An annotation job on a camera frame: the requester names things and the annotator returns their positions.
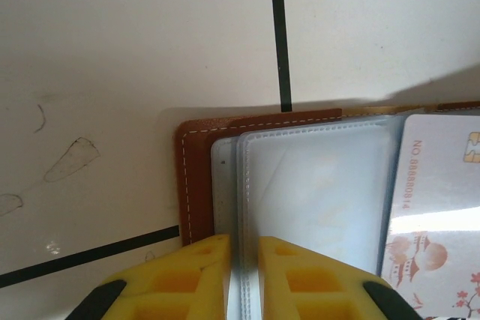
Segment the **scratch mark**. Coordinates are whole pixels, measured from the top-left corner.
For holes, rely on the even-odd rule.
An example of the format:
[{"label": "scratch mark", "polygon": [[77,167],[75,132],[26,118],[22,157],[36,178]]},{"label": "scratch mark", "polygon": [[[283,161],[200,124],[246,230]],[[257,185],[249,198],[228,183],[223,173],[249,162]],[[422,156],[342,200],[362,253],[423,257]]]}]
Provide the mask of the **scratch mark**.
[{"label": "scratch mark", "polygon": [[155,254],[152,251],[148,251],[145,255],[145,262],[149,262],[155,259]]},{"label": "scratch mark", "polygon": [[67,149],[65,154],[45,173],[43,179],[49,183],[61,180],[78,172],[84,166],[100,156],[93,142],[86,138],[78,138]]},{"label": "scratch mark", "polygon": [[0,195],[0,217],[23,206],[22,198],[15,194]]},{"label": "scratch mark", "polygon": [[36,134],[40,130],[42,130],[45,127],[45,124],[47,123],[47,118],[45,117],[44,109],[42,108],[42,106],[40,104],[37,104],[37,106],[40,109],[40,112],[42,113],[42,124],[38,129],[36,129],[36,131],[33,132],[33,134]]}]

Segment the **black line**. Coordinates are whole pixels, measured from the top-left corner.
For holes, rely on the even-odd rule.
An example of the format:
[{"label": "black line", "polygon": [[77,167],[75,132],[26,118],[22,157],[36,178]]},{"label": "black line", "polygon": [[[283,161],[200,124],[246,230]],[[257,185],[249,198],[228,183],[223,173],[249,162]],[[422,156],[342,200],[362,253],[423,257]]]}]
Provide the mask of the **black line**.
[{"label": "black line", "polygon": [[125,251],[176,238],[179,235],[179,227],[172,226],[170,228],[157,230],[156,232],[149,232],[148,234],[136,236],[134,238],[103,245],[102,247],[95,247],[94,249],[82,251],[81,253],[50,260],[49,262],[42,262],[27,268],[11,271],[10,273],[0,275],[0,289],[5,286],[35,279],[36,277],[42,277],[57,271],[73,268],[74,266],[85,264],[87,262],[94,262],[95,260],[124,253]]},{"label": "black line", "polygon": [[47,123],[47,117],[45,116],[45,111],[44,108],[40,104],[37,104],[37,107],[40,109],[40,112],[42,113],[42,124],[39,126],[36,131],[33,132],[33,134],[38,133],[40,130],[42,130],[45,127],[45,124]]},{"label": "black line", "polygon": [[292,91],[290,89],[290,69],[288,65],[287,21],[285,1],[271,0],[275,43],[277,44],[278,85],[280,86],[280,107],[282,112],[292,111]]},{"label": "black line", "polygon": [[367,281],[363,288],[388,320],[422,320],[419,314],[394,289]]},{"label": "black line", "polygon": [[125,286],[127,286],[125,280],[113,280],[97,286],[65,320],[101,320]]}]

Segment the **pink flower illustration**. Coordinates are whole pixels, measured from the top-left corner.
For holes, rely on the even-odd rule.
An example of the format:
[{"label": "pink flower illustration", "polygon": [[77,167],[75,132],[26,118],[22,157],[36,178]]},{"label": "pink flower illustration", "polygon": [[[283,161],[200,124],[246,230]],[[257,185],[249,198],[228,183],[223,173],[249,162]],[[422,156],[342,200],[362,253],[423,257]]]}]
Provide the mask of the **pink flower illustration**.
[{"label": "pink flower illustration", "polygon": [[477,284],[473,295],[469,296],[468,292],[460,290],[457,293],[457,298],[459,298],[460,300],[455,303],[456,307],[466,307],[465,311],[468,310],[468,313],[466,315],[467,318],[471,318],[473,313],[480,314],[480,309],[472,306],[472,301],[474,301],[476,298],[480,298],[480,273],[472,274],[472,279],[470,280],[470,282]]},{"label": "pink flower illustration", "polygon": [[472,274],[472,279],[470,281],[472,283],[480,283],[480,273]]},{"label": "pink flower illustration", "polygon": [[468,292],[464,292],[464,291],[462,290],[461,292],[458,292],[458,293],[457,293],[457,296],[458,296],[459,298],[464,299],[464,298],[466,298],[466,297],[468,296]]}]

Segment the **white stitching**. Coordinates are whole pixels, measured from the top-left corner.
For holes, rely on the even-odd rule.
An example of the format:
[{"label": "white stitching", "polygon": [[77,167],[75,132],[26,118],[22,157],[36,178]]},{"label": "white stitching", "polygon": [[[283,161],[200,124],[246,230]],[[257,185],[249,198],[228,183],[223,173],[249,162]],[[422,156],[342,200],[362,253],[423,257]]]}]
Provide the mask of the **white stitching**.
[{"label": "white stitching", "polygon": [[[471,106],[471,107],[464,107],[464,108],[456,108],[456,109],[443,109],[443,110],[436,110],[435,112],[449,112],[455,110],[470,110],[470,109],[480,109],[480,106]],[[284,121],[283,123],[260,123],[260,124],[249,124],[249,127],[259,127],[259,126],[268,126],[268,125],[282,125],[282,124],[290,124],[290,123],[305,123],[308,121],[324,121],[324,120],[333,120],[333,119],[342,119],[342,118],[350,118],[352,116],[369,116],[369,115],[392,115],[397,114],[396,112],[380,112],[380,113],[368,113],[368,114],[348,114],[348,115],[340,115],[340,116],[332,116],[329,118],[309,118],[303,120],[294,120],[294,121]],[[213,128],[207,130],[190,130],[186,132],[183,137],[181,138],[181,153],[183,155],[183,167],[184,167],[184,179],[185,179],[185,195],[187,197],[187,221],[188,221],[188,236],[190,240],[190,244],[192,244],[192,230],[191,230],[191,214],[190,214],[190,198],[188,196],[188,177],[187,177],[187,165],[186,161],[187,158],[185,156],[185,137],[188,134],[195,134],[195,133],[208,133],[210,131],[217,131],[217,130],[231,130],[231,129],[238,129],[239,127],[220,127],[220,128]]]},{"label": "white stitching", "polygon": [[181,138],[181,151],[183,153],[183,174],[185,176],[185,195],[187,197],[187,220],[188,220],[188,236],[190,238],[190,244],[192,244],[192,224],[191,224],[191,215],[190,215],[190,197],[188,195],[188,177],[187,177],[187,159],[185,158],[185,137],[188,133],[185,133]]}]

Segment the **card chip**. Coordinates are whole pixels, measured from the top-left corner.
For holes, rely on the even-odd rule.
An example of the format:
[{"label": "card chip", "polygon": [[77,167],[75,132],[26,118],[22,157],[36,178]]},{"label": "card chip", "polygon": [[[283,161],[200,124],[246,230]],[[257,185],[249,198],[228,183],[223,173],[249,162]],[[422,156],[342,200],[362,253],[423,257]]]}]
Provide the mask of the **card chip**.
[{"label": "card chip", "polygon": [[480,163],[480,132],[470,134],[463,161],[465,163]]}]

